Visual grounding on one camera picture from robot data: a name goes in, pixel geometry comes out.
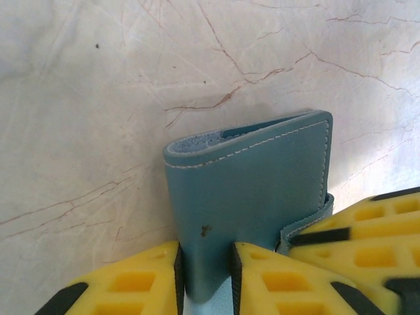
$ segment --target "leather wallet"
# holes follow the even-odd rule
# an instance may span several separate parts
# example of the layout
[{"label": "leather wallet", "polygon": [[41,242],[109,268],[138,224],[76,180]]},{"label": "leather wallet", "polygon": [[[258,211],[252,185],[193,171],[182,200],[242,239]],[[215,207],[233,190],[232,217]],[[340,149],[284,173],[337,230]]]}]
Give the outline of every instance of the leather wallet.
[{"label": "leather wallet", "polygon": [[333,119],[310,111],[189,136],[165,147],[184,253],[185,312],[233,314],[232,242],[287,253],[289,239],[332,213]]}]

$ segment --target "black rubber strip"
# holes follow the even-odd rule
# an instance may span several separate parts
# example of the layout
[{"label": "black rubber strip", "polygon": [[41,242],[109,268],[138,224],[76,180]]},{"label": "black rubber strip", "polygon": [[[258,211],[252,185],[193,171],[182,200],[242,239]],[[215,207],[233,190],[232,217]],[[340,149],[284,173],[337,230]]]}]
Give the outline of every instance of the black rubber strip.
[{"label": "black rubber strip", "polygon": [[184,270],[182,267],[181,245],[178,245],[177,257],[175,258],[173,269],[175,272],[175,294],[177,296],[177,310],[178,315],[182,315],[184,312],[185,279]]},{"label": "black rubber strip", "polygon": [[388,194],[378,195],[378,196],[372,197],[370,200],[371,201],[385,200],[385,199],[389,199],[389,198],[395,198],[395,197],[415,194],[416,192],[420,192],[420,186],[419,187],[414,187],[414,188],[409,188],[409,189],[404,189],[404,190],[399,190],[397,192],[389,192]]},{"label": "black rubber strip", "polygon": [[232,276],[232,296],[234,303],[234,315],[239,315],[241,308],[242,290],[242,262],[236,244],[232,246],[229,257],[230,275]]},{"label": "black rubber strip", "polygon": [[341,282],[331,282],[333,288],[350,305],[357,315],[385,315],[362,292]]},{"label": "black rubber strip", "polygon": [[400,315],[420,314],[420,278],[392,278],[384,286],[400,296]]},{"label": "black rubber strip", "polygon": [[322,243],[333,243],[348,241],[350,239],[351,228],[336,228],[320,232],[299,234],[290,239],[292,246],[305,246]]},{"label": "black rubber strip", "polygon": [[79,282],[61,289],[35,315],[65,315],[87,287],[87,283]]}]

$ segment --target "marble surface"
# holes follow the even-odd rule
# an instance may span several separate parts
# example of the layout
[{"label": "marble surface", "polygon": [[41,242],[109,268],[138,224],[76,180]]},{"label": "marble surface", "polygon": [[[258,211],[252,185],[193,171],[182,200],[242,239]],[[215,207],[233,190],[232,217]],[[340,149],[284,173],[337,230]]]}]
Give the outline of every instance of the marble surface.
[{"label": "marble surface", "polygon": [[176,238],[161,149],[329,110],[336,210],[420,185],[418,0],[0,0],[0,296]]}]

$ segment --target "dark stain on wallet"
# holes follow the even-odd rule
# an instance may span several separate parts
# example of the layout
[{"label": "dark stain on wallet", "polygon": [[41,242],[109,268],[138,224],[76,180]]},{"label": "dark stain on wallet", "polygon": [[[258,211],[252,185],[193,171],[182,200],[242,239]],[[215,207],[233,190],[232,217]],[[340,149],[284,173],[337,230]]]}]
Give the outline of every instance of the dark stain on wallet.
[{"label": "dark stain on wallet", "polygon": [[211,225],[203,225],[201,226],[201,237],[204,238],[206,235],[213,229]]}]

